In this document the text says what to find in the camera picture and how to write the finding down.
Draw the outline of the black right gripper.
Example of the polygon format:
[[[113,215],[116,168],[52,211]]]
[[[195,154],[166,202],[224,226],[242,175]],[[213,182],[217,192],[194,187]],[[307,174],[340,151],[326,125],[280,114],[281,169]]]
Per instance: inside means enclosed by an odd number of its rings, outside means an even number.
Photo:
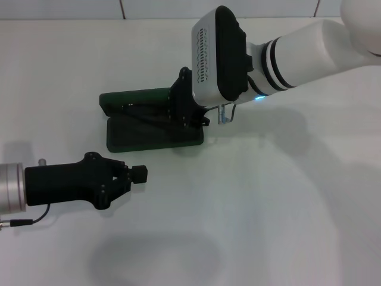
[[[171,120],[159,110],[168,110]],[[203,128],[210,124],[205,117],[209,109],[196,103],[192,90],[192,71],[183,67],[170,87],[167,101],[133,102],[123,104],[123,114],[149,125],[163,127],[172,122],[183,128]]]

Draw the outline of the green glasses case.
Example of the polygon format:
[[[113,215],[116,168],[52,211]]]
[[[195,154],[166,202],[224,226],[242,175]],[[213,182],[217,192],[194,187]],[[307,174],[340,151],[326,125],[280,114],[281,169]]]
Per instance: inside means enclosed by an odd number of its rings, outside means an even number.
[[[168,102],[170,88],[110,92],[99,96],[99,105],[107,116],[107,148],[112,153],[158,150],[200,145],[204,141],[203,128],[183,128],[171,121],[158,127],[125,116],[121,107],[133,102]],[[170,120],[169,109],[159,110]]]

